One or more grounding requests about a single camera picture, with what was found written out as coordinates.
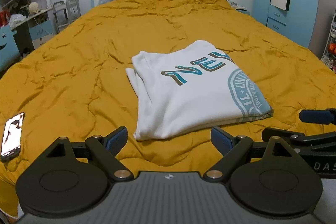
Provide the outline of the white printed t-shirt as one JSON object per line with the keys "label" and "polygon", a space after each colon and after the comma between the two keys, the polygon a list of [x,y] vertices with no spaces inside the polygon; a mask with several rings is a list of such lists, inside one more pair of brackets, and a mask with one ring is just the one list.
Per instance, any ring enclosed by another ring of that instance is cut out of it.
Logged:
{"label": "white printed t-shirt", "polygon": [[173,53],[141,51],[126,75],[138,98],[137,141],[272,117],[258,86],[204,40]]}

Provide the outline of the mustard yellow bed cover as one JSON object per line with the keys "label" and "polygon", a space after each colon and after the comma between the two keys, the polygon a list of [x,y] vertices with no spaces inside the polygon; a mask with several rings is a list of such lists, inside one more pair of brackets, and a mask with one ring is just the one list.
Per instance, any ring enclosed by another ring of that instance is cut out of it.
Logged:
{"label": "mustard yellow bed cover", "polygon": [[298,117],[302,109],[335,107],[334,72],[226,0],[116,0],[91,9],[1,78],[1,124],[25,114],[22,150],[1,164],[1,211],[18,216],[17,178],[56,138],[84,141],[120,126],[134,133],[138,103],[125,71],[131,58],[195,40],[228,53],[273,108],[271,118],[228,125],[229,133],[258,141],[266,127],[335,130]]}

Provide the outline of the black smartphone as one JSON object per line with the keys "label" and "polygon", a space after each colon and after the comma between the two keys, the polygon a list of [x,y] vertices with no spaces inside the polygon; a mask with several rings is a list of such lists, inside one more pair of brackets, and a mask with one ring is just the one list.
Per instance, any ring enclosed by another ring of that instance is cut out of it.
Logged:
{"label": "black smartphone", "polygon": [[1,144],[1,162],[8,162],[21,151],[21,134],[25,113],[21,112],[5,123]]}

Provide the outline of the blue nightstand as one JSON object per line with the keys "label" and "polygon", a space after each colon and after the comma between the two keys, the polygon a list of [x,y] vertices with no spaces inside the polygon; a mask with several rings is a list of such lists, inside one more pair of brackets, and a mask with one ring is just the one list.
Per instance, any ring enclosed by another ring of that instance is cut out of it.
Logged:
{"label": "blue nightstand", "polygon": [[236,11],[241,12],[242,14],[247,14],[247,15],[251,14],[250,11],[248,11],[247,8],[243,6],[232,5],[231,7],[235,9]]}

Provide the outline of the blue desk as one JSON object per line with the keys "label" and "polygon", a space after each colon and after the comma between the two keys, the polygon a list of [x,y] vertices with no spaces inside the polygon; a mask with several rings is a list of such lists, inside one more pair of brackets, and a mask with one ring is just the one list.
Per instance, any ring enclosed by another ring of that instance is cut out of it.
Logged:
{"label": "blue desk", "polygon": [[51,10],[50,7],[42,9],[25,20],[9,26],[20,57],[25,57],[55,36],[49,15]]}

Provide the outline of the round white lamp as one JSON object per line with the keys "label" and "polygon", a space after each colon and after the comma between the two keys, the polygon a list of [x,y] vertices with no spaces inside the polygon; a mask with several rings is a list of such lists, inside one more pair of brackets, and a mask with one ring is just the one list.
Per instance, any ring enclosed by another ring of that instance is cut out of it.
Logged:
{"label": "round white lamp", "polygon": [[39,4],[37,2],[31,2],[28,6],[28,11],[31,15],[38,13]]}

